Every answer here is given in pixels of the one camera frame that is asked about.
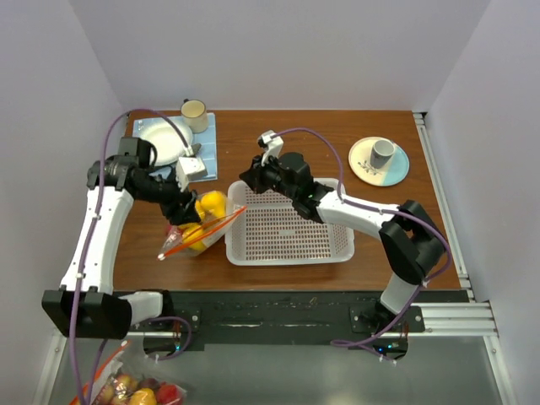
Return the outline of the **fake yellow pepper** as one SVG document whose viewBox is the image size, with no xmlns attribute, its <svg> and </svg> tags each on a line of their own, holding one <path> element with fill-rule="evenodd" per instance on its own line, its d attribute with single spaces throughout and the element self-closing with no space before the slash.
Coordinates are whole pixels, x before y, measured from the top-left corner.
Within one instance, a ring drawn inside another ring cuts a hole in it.
<svg viewBox="0 0 540 405">
<path fill-rule="evenodd" d="M 181 245 L 195 252 L 208 249 L 205 243 L 205 229 L 200 224 L 184 224 L 178 227 L 181 235 Z"/>
</svg>

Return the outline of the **fake yellow lemon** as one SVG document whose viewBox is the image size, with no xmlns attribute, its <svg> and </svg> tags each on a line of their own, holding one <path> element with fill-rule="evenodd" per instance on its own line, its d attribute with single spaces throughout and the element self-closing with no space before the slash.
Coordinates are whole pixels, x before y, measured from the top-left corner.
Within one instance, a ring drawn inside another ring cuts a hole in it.
<svg viewBox="0 0 540 405">
<path fill-rule="evenodd" d="M 216 219 L 227 214 L 227 197 L 220 191 L 211 191 L 201 195 L 196 202 L 199 213 L 211 215 Z"/>
</svg>

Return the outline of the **clear zip top bag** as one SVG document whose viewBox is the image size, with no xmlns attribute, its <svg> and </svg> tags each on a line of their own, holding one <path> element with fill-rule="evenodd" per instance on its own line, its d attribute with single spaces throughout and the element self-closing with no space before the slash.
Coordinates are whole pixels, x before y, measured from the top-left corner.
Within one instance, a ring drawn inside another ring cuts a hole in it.
<svg viewBox="0 0 540 405">
<path fill-rule="evenodd" d="M 247 210 L 221 191 L 202 194 L 195 202 L 200 220 L 195 223 L 171 225 L 157 259 L 163 261 L 179 254 L 195 257 L 222 238 L 233 223 Z"/>
</svg>

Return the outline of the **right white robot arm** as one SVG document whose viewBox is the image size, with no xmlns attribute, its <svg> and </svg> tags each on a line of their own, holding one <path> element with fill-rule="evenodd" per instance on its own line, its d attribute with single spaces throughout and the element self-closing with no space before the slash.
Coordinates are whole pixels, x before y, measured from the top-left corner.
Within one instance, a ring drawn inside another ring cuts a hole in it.
<svg viewBox="0 0 540 405">
<path fill-rule="evenodd" d="M 345 196 L 315 180 L 302 154 L 286 153 L 253 158 L 239 177 L 256 194 L 276 192 L 288 198 L 303 219 L 341 225 L 381 242 L 393 271 L 381 297 L 365 317 L 377 322 L 377 332 L 396 331 L 406 311 L 443 256 L 451 264 L 451 250 L 434 222 L 418 202 L 378 204 Z"/>
</svg>

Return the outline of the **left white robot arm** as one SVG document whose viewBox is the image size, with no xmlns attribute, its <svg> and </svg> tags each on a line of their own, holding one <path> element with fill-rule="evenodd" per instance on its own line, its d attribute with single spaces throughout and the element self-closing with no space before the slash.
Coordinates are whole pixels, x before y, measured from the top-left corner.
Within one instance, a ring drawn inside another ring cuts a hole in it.
<svg viewBox="0 0 540 405">
<path fill-rule="evenodd" d="M 175 320 L 170 292 L 146 289 L 116 296 L 113 273 L 127 216 L 135 201 L 157 203 L 172 225 L 194 223 L 197 193 L 191 179 L 205 176 L 197 156 L 181 156 L 166 178 L 152 176 L 150 142 L 122 138 L 117 154 L 99 159 L 87 174 L 87 207 L 76 250 L 58 289 L 44 292 L 41 306 L 66 338 L 124 338 L 146 321 L 165 331 Z"/>
</svg>

